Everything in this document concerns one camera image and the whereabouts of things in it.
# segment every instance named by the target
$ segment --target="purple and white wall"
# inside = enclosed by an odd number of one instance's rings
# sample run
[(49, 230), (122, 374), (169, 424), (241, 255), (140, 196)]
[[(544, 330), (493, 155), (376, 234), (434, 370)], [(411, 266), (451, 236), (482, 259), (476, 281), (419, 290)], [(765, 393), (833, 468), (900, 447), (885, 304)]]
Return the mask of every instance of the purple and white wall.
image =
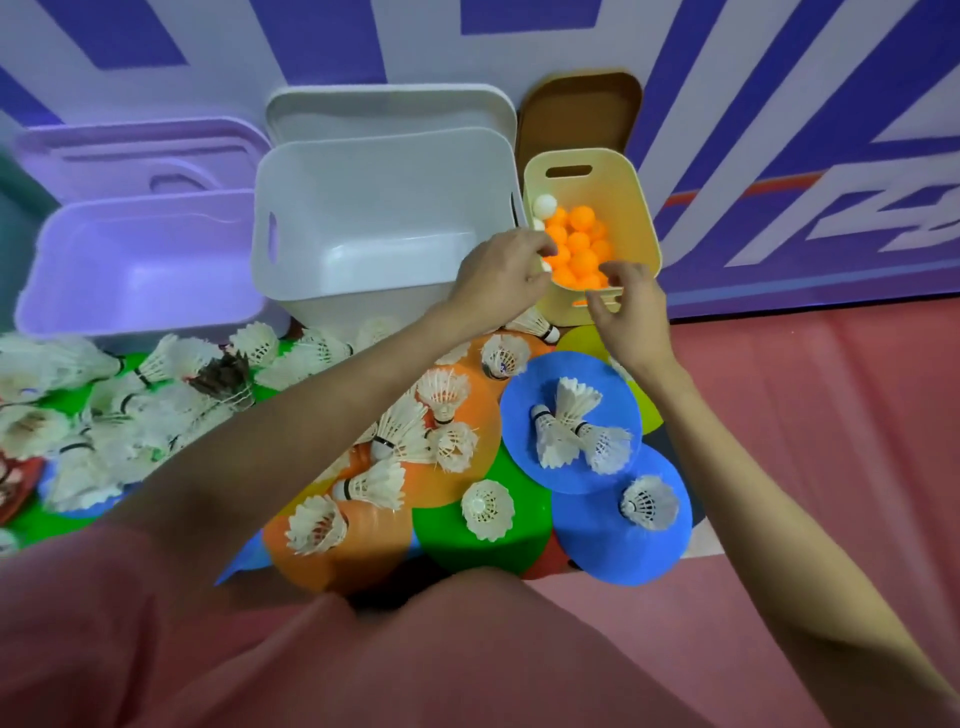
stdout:
[(960, 290), (957, 0), (4, 0), (23, 126), (263, 121), (286, 84), (620, 66), (674, 315)]

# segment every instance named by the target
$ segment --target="bin handle hole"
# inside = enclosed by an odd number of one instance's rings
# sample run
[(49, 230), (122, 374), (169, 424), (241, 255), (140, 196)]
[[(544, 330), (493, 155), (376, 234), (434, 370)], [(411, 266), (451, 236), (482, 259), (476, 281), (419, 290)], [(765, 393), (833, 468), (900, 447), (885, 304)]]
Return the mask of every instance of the bin handle hole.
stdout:
[(267, 257), (271, 263), (276, 263), (276, 244), (279, 232), (276, 229), (276, 217), (271, 212), (267, 218)]
[(558, 177), (586, 177), (593, 171), (591, 164), (571, 164), (567, 167), (550, 167), (545, 172), (546, 177), (555, 180)]

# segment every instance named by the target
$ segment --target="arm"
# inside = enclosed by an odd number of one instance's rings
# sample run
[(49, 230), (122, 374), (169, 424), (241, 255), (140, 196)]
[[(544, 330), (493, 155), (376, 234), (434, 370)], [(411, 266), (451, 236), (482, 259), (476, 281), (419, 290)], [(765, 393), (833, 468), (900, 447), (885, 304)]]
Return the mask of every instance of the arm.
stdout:
[(461, 265), (446, 302), (208, 433), (164, 463), (103, 521), (152, 537), (177, 570), (180, 601), (208, 587), (256, 530), (434, 361), (542, 296), (549, 274), (528, 275), (540, 269), (538, 252), (556, 252), (543, 233), (495, 235)]
[(615, 314), (588, 294), (607, 349), (663, 415), (737, 575), (828, 718), (861, 725), (861, 702), (890, 719), (896, 701), (915, 715), (923, 696), (954, 695), (863, 571), (710, 410), (674, 358), (649, 269), (613, 262), (604, 272), (624, 286)]

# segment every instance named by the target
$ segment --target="brown bin lid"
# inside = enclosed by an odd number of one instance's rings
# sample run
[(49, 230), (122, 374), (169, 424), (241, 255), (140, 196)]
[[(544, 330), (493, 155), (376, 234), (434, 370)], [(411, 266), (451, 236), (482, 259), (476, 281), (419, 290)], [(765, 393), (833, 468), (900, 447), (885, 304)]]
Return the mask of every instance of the brown bin lid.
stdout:
[(516, 170), (559, 149), (613, 149), (623, 154), (643, 101), (643, 89), (621, 70), (548, 76), (520, 106)]

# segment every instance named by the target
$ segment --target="forearm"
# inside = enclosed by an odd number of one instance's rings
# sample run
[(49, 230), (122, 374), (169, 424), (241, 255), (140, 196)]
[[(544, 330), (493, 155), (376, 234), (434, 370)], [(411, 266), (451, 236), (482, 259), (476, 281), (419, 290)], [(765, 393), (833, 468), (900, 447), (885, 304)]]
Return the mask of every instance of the forearm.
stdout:
[(649, 387), (720, 542), (759, 612), (815, 639), (892, 650), (940, 680), (860, 568), (788, 496), (676, 366)]
[(150, 533), (185, 569), (188, 587), (208, 585), (258, 528), (460, 343), (452, 317), (437, 307), (208, 433), (107, 519)]

